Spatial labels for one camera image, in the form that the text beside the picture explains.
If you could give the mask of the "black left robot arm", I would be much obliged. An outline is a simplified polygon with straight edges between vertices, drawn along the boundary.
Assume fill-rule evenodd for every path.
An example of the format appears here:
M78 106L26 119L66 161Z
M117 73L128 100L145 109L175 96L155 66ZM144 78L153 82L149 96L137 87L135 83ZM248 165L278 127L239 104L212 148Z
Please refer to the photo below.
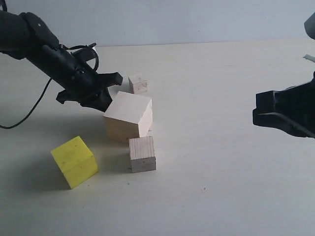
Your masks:
M64 88L56 100L74 101L105 112L112 102L108 87L121 85L118 73L99 74L96 44L71 48L59 43L47 25L33 13L0 12L0 51L14 59L27 59Z

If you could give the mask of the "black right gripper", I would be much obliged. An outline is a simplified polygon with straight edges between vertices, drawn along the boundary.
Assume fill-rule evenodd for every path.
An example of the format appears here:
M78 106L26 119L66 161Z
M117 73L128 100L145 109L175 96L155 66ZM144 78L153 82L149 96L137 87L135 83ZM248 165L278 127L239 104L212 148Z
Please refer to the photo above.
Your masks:
M291 136L315 137L315 73L306 83L256 94L252 122Z

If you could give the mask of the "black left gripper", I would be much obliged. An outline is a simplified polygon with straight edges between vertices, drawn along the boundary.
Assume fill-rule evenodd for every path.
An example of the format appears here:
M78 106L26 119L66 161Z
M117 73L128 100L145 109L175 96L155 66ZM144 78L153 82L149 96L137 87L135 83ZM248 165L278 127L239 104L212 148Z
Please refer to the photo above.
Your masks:
M118 72L97 74L95 45L74 46L74 53L64 45L57 49L43 45L30 52L27 60L64 88L57 95L58 102L76 101L82 107L105 112L113 100L103 87L120 86L123 77Z

